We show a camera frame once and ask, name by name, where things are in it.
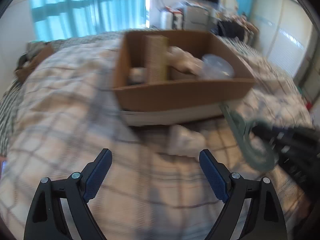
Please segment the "white suitcase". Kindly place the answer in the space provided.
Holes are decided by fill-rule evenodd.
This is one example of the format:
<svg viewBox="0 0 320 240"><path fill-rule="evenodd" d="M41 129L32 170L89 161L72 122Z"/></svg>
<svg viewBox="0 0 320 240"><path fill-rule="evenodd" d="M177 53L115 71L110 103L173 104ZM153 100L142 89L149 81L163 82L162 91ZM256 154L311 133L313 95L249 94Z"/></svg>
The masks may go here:
<svg viewBox="0 0 320 240"><path fill-rule="evenodd" d="M162 10L160 13L160 28L164 30L182 30L183 13L179 10Z"/></svg>

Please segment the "middle teal curtain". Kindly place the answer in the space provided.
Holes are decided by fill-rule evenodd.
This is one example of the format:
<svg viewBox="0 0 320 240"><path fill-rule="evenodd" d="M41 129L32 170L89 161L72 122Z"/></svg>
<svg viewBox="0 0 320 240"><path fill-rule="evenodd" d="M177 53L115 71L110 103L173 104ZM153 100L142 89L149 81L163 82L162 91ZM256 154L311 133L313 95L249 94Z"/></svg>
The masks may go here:
<svg viewBox="0 0 320 240"><path fill-rule="evenodd" d="M145 0L94 0L100 32L144 28Z"/></svg>

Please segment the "open cardboard box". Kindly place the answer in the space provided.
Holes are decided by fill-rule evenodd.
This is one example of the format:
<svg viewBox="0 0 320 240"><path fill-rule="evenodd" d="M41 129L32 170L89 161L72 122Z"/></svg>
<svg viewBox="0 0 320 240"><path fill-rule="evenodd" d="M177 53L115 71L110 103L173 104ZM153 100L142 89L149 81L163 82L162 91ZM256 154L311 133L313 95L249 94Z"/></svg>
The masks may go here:
<svg viewBox="0 0 320 240"><path fill-rule="evenodd" d="M176 46L200 59L213 54L226 60L235 77L205 80L168 66L167 80L156 84L128 85L131 68L144 67L145 37L162 35L168 46ZM130 31L122 39L113 75L112 90L120 116L129 126L174 125L222 114L220 105L235 109L255 85L249 66L211 33L185 30Z"/></svg>

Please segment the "left teal curtain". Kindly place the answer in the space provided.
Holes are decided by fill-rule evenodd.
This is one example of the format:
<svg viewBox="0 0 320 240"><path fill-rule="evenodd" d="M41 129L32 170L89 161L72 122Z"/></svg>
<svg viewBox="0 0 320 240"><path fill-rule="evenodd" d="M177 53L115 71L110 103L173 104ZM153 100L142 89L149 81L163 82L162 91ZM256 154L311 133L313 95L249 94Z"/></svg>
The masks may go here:
<svg viewBox="0 0 320 240"><path fill-rule="evenodd" d="M29 0L39 41L64 40L98 33L94 0Z"/></svg>

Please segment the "oval vanity mirror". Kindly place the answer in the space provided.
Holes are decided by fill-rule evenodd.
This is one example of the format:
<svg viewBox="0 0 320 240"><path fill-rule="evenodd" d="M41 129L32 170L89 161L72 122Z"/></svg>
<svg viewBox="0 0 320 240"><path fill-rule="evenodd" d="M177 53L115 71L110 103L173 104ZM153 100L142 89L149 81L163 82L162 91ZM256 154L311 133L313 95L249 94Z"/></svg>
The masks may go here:
<svg viewBox="0 0 320 240"><path fill-rule="evenodd" d="M222 0L222 6L226 10L237 11L238 10L238 2L237 0Z"/></svg>

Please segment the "green checked bed sheet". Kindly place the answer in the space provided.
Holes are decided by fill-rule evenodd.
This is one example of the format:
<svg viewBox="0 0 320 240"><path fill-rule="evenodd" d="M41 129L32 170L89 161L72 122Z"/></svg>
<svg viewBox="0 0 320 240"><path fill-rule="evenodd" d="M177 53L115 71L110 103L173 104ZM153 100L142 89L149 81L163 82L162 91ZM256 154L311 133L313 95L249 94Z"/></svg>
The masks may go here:
<svg viewBox="0 0 320 240"><path fill-rule="evenodd" d="M108 31L98 35L74 37L66 40L53 40L50 42L31 41L27 43L27 53L22 57L26 57L28 54L37 55L45 45L50 45L53 51L57 52L79 44L120 38L123 33L123 31ZM22 99L20 93L21 87L22 83L15 77L1 98L1 157L4 158L8 155L9 142L14 132L17 109Z"/></svg>

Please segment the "red beige medicine box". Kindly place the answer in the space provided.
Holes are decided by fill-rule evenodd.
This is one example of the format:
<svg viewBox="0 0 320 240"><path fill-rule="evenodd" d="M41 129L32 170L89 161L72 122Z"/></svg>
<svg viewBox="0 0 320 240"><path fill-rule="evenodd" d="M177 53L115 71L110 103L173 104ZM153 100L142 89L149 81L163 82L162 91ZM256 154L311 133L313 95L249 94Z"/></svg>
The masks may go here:
<svg viewBox="0 0 320 240"><path fill-rule="evenodd" d="M167 80L168 39L162 35L145 37L146 83L156 84Z"/></svg>

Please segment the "silver mini fridge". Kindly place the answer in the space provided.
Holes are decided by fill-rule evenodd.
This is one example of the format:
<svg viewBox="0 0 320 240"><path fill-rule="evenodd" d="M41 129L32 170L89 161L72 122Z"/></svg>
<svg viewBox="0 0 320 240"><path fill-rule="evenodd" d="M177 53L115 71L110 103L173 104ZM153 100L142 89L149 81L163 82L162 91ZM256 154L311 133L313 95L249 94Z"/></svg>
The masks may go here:
<svg viewBox="0 0 320 240"><path fill-rule="evenodd" d="M209 11L201 6L185 5L183 7L183 29L207 31Z"/></svg>

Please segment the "white socks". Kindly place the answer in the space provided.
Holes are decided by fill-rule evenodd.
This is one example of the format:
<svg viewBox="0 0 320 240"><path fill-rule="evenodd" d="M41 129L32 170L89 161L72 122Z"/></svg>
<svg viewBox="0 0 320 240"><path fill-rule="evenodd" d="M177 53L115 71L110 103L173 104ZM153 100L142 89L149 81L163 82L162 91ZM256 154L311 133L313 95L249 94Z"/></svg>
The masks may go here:
<svg viewBox="0 0 320 240"><path fill-rule="evenodd" d="M191 53L176 46L170 46L166 52L167 65L175 68L181 73L199 75L203 61L194 57Z"/></svg>

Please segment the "black jacket on chair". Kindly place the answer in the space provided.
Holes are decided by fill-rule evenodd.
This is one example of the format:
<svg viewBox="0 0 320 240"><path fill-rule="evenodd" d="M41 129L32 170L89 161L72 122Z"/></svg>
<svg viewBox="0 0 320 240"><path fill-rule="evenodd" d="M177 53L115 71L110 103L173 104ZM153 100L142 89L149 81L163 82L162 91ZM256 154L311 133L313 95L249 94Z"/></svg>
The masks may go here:
<svg viewBox="0 0 320 240"><path fill-rule="evenodd" d="M219 21L217 23L216 34L221 37L238 38L244 40L245 29L235 21Z"/></svg>

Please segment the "clear plastic round container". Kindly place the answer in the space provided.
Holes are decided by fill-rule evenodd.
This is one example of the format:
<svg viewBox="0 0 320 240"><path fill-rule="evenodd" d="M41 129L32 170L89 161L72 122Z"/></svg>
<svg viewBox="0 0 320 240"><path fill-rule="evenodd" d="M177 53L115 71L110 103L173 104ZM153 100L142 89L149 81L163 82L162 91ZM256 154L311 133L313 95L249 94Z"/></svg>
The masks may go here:
<svg viewBox="0 0 320 240"><path fill-rule="evenodd" d="M223 58L206 54L202 57L203 66L200 78L205 80L225 80L235 77L233 67Z"/></svg>

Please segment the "green plastic hanger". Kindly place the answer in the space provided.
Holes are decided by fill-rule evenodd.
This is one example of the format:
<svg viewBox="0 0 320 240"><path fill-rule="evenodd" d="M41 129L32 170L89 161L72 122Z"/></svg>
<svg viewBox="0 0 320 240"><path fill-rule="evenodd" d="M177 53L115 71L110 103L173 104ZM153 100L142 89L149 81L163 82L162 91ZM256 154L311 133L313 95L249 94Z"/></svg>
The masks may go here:
<svg viewBox="0 0 320 240"><path fill-rule="evenodd" d="M220 105L220 109L248 165L260 172L269 172L274 169L277 157L272 146L268 142L262 142L259 148L255 148L249 138L252 129L258 125L262 125L262 128L271 128L271 126L261 119L246 121L237 111L231 111L225 103Z"/></svg>

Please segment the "blue white tissue pack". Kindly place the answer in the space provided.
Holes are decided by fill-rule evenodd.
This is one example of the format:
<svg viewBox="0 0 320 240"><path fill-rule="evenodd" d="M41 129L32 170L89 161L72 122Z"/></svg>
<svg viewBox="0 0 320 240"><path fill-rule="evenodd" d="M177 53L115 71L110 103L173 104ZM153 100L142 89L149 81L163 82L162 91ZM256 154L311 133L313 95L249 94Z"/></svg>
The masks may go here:
<svg viewBox="0 0 320 240"><path fill-rule="evenodd" d="M146 83L146 68L131 68L127 78L128 85L141 85Z"/></svg>

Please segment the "small cardboard box with clutter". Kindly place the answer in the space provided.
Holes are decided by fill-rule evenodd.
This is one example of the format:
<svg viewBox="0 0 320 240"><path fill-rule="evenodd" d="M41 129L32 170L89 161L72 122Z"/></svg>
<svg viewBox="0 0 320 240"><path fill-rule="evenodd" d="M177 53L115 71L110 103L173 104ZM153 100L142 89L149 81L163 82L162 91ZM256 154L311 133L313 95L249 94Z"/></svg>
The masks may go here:
<svg viewBox="0 0 320 240"><path fill-rule="evenodd" d="M17 61L15 69L17 81L23 84L38 65L53 54L54 50L49 42L28 42L26 52Z"/></svg>

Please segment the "plaid blanket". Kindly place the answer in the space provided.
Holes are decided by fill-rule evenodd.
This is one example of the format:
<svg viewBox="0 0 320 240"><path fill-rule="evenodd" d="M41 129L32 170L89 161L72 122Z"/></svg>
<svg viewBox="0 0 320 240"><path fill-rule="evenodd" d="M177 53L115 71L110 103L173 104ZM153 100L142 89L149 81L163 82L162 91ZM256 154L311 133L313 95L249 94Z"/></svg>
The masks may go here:
<svg viewBox="0 0 320 240"><path fill-rule="evenodd" d="M291 77L242 42L221 40L258 80L237 108L245 119L312 127ZM107 239L204 239L217 219L223 202L198 161L168 155L165 127L134 130L121 119L111 91L118 48L116 38L61 49L22 85L1 178L1 219L15 239L23 239L40 179L65 179L103 148L112 151L112 166L88 204ZM295 182L279 166L263 174L246 164L225 120L189 127L204 135L205 148L231 171L272 180L291 239L310 205Z"/></svg>

